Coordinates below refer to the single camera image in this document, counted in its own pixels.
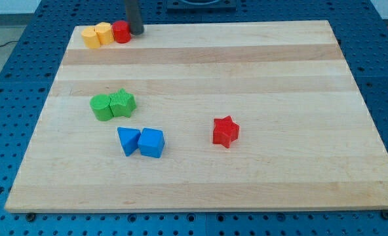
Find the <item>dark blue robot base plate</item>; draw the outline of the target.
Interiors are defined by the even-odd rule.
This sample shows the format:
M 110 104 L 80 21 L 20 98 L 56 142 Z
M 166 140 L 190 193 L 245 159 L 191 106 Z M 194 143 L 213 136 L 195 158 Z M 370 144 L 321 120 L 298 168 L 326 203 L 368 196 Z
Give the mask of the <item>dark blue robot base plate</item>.
M 237 0 L 166 0 L 166 9 L 182 10 L 235 10 Z

